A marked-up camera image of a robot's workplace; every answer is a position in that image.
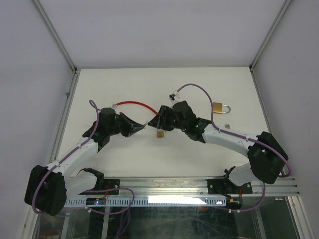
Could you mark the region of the small brass padlock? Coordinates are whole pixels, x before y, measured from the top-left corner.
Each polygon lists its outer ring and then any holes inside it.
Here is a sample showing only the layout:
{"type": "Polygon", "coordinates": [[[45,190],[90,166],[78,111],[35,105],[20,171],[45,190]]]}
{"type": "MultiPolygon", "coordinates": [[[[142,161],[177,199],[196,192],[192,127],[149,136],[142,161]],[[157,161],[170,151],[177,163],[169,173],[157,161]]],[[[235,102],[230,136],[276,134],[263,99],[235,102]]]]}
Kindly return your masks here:
{"type": "Polygon", "coordinates": [[[164,138],[164,130],[157,129],[157,138],[164,138]]]}

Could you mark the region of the red cable lock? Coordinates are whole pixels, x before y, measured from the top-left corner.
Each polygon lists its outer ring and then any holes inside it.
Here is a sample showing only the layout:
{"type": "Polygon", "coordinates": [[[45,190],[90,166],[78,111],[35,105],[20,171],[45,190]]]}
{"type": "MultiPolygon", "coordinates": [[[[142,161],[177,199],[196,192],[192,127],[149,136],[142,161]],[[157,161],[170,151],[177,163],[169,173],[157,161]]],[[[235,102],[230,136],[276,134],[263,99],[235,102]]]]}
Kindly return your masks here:
{"type": "Polygon", "coordinates": [[[115,103],[115,105],[117,105],[117,106],[121,106],[121,105],[138,105],[138,106],[141,106],[141,107],[144,107],[144,108],[150,110],[155,115],[158,113],[154,108],[150,107],[149,105],[144,104],[142,102],[137,102],[137,101],[122,101],[122,102],[115,103]]]}

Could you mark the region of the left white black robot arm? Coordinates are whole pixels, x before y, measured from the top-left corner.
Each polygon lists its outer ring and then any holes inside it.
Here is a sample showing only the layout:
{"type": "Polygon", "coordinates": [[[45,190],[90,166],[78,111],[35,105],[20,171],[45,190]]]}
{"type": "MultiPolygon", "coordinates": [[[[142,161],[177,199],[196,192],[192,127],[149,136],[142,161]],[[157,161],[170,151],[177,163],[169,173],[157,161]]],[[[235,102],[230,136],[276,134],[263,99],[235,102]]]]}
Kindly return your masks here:
{"type": "Polygon", "coordinates": [[[97,118],[79,142],[60,159],[35,166],[30,173],[24,201],[37,214],[56,216],[67,200],[84,192],[100,193],[104,174],[82,166],[106,146],[114,135],[130,137],[145,128],[114,108],[96,110],[97,118]]]}

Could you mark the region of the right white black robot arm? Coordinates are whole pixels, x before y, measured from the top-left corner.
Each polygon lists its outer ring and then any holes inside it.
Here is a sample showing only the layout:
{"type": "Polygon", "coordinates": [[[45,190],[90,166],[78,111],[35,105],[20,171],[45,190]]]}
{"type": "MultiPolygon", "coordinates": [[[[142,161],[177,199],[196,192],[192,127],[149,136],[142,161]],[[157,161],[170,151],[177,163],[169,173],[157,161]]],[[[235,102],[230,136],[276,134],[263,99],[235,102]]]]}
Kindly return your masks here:
{"type": "Polygon", "coordinates": [[[186,101],[172,107],[161,106],[148,125],[164,131],[179,129],[193,141],[216,144],[247,157],[248,163],[225,173],[223,188],[229,193],[252,181],[274,184],[289,159],[272,134],[264,131],[259,135],[240,135],[216,128],[211,121],[198,118],[186,101]]]}

